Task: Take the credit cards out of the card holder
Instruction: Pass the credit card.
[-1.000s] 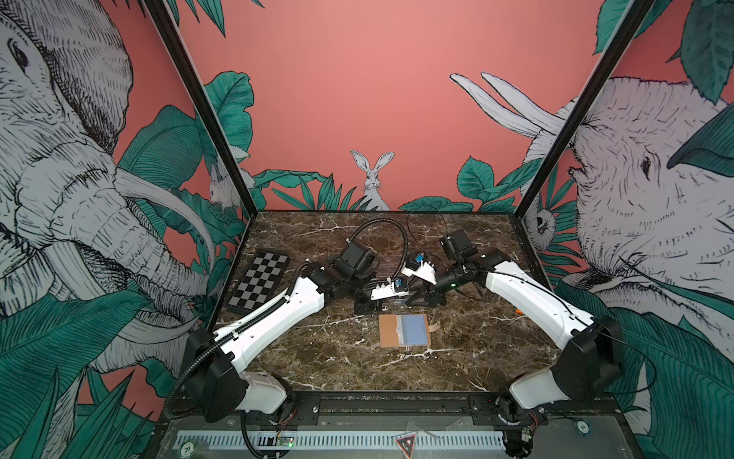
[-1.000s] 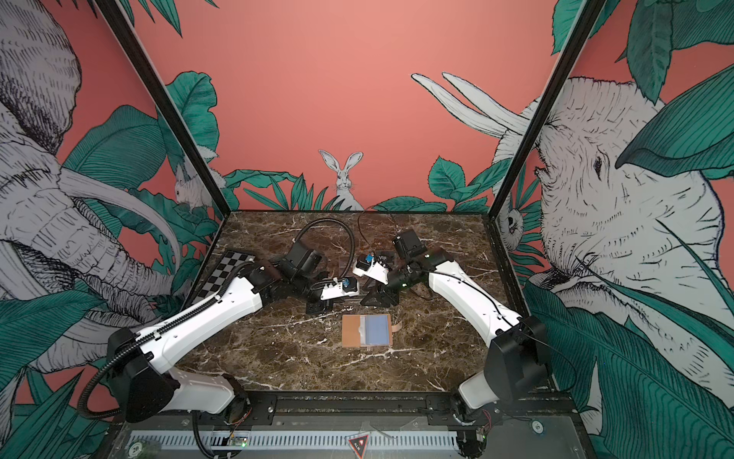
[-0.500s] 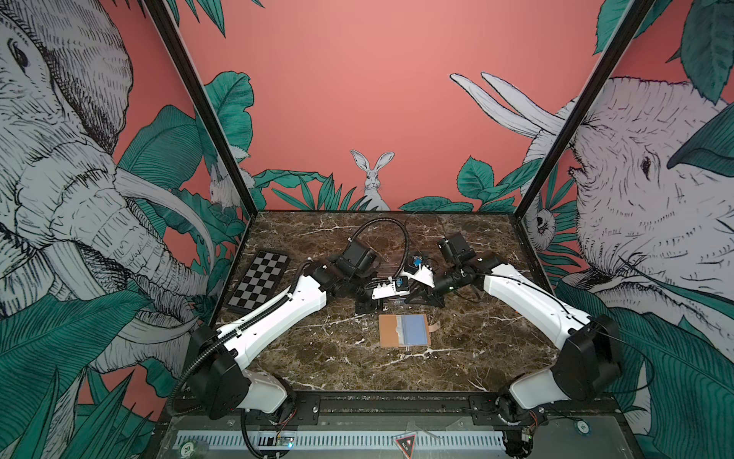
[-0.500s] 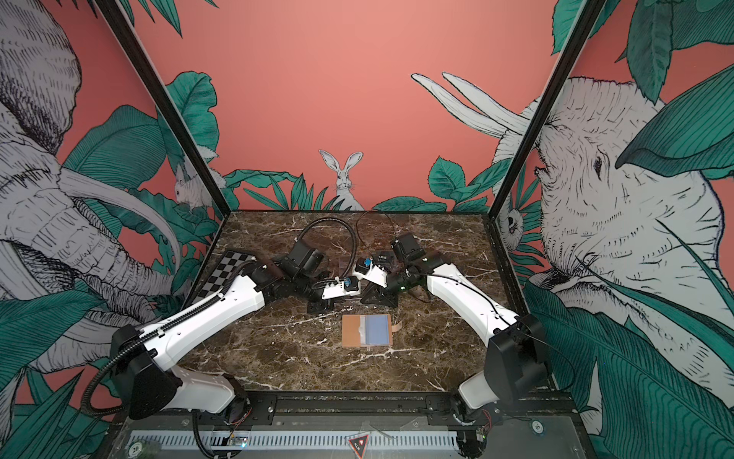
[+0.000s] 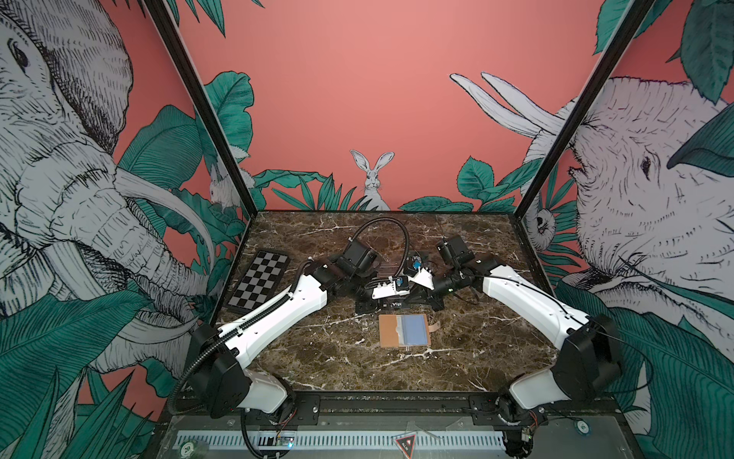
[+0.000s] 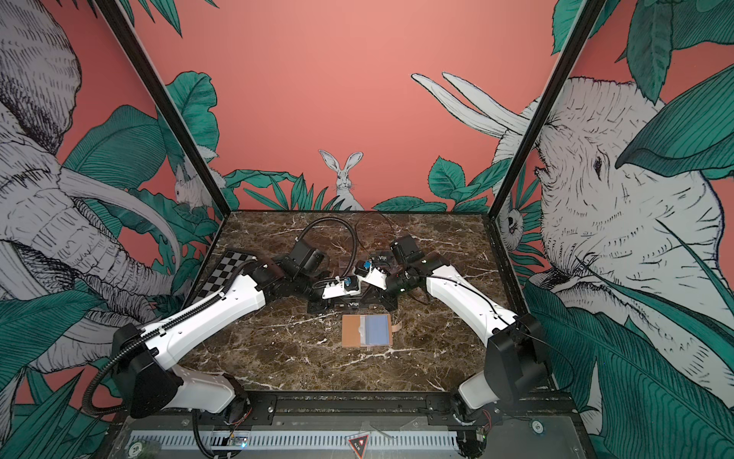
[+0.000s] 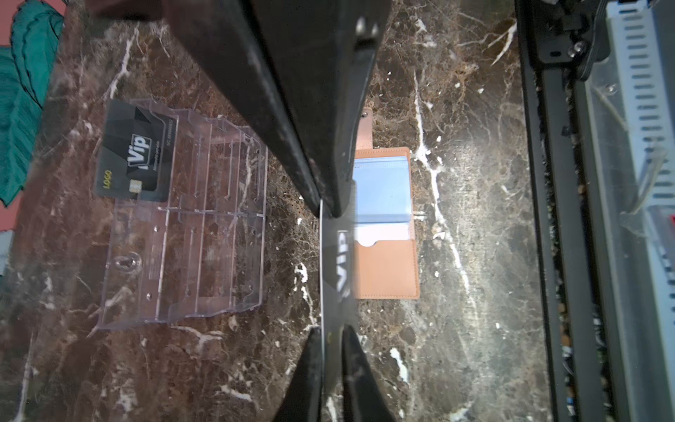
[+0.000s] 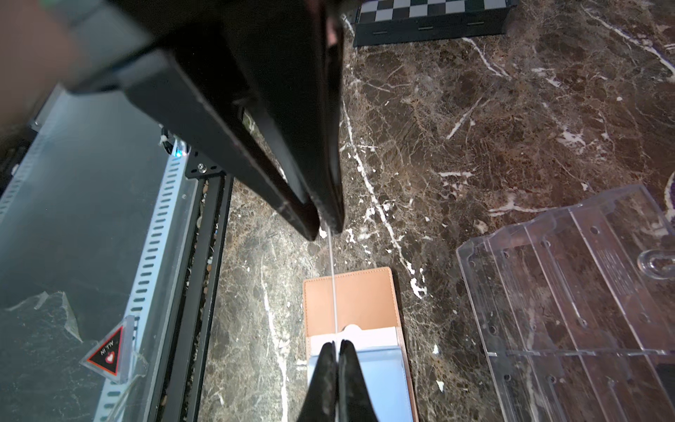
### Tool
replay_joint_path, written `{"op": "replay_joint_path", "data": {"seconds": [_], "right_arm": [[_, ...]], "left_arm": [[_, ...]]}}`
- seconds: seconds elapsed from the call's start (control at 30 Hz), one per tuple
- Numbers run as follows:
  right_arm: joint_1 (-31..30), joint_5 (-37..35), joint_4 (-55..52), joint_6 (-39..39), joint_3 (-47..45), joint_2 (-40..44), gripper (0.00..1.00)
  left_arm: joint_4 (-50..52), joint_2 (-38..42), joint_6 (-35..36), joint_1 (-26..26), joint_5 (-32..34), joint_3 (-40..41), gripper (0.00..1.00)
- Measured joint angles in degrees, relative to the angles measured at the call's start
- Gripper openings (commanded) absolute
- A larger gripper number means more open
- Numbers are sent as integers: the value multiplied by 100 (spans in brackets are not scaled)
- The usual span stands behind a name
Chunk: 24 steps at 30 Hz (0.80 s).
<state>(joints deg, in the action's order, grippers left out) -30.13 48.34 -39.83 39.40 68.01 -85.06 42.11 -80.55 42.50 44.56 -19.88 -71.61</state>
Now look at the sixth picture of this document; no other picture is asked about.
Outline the clear plastic organizer box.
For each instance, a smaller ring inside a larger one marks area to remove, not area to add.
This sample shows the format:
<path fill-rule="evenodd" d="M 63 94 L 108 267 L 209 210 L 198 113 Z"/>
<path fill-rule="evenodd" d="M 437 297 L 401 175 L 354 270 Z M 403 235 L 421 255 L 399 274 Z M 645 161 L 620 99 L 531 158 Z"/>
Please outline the clear plastic organizer box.
<path fill-rule="evenodd" d="M 336 284 L 336 292 L 344 296 L 365 294 L 371 287 L 383 291 L 386 279 L 396 267 L 395 257 L 389 252 L 374 252 L 365 259 L 359 259 L 351 275 L 341 278 Z"/>

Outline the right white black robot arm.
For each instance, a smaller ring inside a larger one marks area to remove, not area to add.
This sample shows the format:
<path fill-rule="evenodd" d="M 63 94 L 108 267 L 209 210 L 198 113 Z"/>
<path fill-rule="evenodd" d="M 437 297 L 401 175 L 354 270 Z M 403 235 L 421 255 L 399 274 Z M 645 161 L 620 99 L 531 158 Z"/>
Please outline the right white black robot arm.
<path fill-rule="evenodd" d="M 451 309 L 485 344 L 483 369 L 457 389 L 468 411 L 485 405 L 514 404 L 550 376 L 545 330 L 530 314 L 518 315 L 467 281 L 437 252 L 425 254 L 415 239 L 403 236 L 391 244 L 401 269 L 386 279 L 395 296 L 422 288 Z"/>

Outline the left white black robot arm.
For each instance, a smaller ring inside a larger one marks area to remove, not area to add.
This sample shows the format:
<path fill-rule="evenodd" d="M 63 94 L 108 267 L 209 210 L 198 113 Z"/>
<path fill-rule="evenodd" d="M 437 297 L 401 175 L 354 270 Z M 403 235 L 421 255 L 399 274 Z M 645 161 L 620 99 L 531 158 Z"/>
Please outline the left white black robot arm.
<path fill-rule="evenodd" d="M 244 421 L 252 403 L 235 377 L 188 370 L 179 361 L 270 302 L 288 296 L 320 298 L 313 285 L 327 277 L 319 267 L 325 257 L 299 240 L 285 256 L 243 263 L 221 288 L 174 316 L 118 329 L 109 362 L 84 392 L 83 411 L 91 416 L 125 411 L 141 419 L 164 409 L 189 409 L 222 416 L 229 425 Z"/>

